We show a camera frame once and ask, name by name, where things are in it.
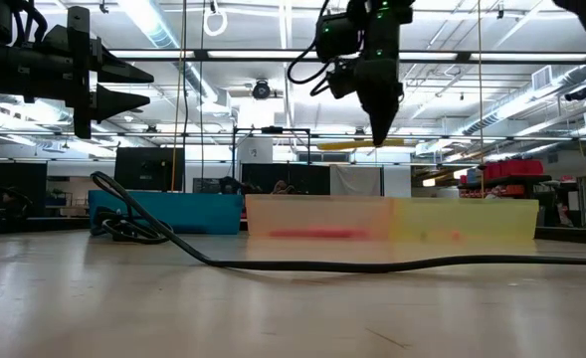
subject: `translucent orange bin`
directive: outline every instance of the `translucent orange bin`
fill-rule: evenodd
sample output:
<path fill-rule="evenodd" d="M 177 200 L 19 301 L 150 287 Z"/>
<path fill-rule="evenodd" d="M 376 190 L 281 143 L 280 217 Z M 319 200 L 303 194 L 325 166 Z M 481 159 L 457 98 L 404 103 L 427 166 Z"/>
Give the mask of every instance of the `translucent orange bin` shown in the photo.
<path fill-rule="evenodd" d="M 248 195 L 249 234 L 259 238 L 387 240 L 393 203 L 382 197 Z"/>

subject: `ceiling pipe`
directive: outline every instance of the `ceiling pipe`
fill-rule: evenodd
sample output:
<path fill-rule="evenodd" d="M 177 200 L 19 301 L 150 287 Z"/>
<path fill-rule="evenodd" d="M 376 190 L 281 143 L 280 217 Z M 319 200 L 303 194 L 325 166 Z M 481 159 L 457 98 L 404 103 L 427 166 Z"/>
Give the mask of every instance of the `ceiling pipe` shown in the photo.
<path fill-rule="evenodd" d="M 171 29 L 168 20 L 154 0 L 118 0 L 118 4 L 135 23 L 146 38 L 158 49 L 181 48 L 179 37 Z M 180 64 L 174 63 L 180 73 Z M 191 63 L 184 63 L 184 76 L 187 84 L 201 96 L 205 102 L 216 102 L 218 90 L 202 78 L 202 74 Z"/>
<path fill-rule="evenodd" d="M 564 95 L 581 89 L 585 86 L 585 82 L 586 65 L 553 73 L 550 87 L 534 89 L 533 84 L 528 84 L 496 101 L 485 110 L 483 117 L 481 117 L 480 112 L 469 117 L 452 135 L 472 135 L 481 130 L 481 128 L 486 128 L 492 124 L 511 118 L 518 113 L 540 104 L 541 99 Z M 417 146 L 417 155 L 439 151 L 453 142 L 454 140 L 451 139 L 440 139 L 435 142 L 419 144 Z"/>

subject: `gray floor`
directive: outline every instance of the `gray floor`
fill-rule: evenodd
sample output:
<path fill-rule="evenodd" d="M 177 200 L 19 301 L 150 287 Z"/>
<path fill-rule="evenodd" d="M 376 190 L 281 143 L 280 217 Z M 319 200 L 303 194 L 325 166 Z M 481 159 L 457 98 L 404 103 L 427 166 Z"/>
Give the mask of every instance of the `gray floor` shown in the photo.
<path fill-rule="evenodd" d="M 190 240 L 244 256 L 243 239 Z M 539 250 L 586 257 L 585 245 Z M 171 244 L 8 236 L 0 357 L 586 357 L 586 268 L 250 273 Z"/>

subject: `blue container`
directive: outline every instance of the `blue container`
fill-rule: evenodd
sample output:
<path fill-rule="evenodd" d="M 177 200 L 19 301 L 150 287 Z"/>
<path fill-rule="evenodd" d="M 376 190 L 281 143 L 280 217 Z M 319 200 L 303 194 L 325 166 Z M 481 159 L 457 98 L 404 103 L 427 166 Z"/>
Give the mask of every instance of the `blue container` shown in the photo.
<path fill-rule="evenodd" d="M 244 205 L 240 195 L 142 191 L 129 191 L 129 194 L 156 219 L 173 227 L 176 234 L 237 235 L 240 232 Z M 126 214 L 126 205 L 102 190 L 91 190 L 89 203 L 92 226 L 98 207 L 119 209 Z"/>

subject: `black monitor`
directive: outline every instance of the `black monitor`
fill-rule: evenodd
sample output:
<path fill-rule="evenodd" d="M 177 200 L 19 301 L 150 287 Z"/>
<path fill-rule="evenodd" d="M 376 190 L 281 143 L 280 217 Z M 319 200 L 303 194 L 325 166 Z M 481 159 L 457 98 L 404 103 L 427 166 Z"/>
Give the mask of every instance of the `black monitor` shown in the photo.
<path fill-rule="evenodd" d="M 173 167 L 175 181 L 171 188 Z M 184 149 L 176 149 L 174 163 L 173 148 L 118 148 L 115 181 L 129 190 L 182 190 Z"/>

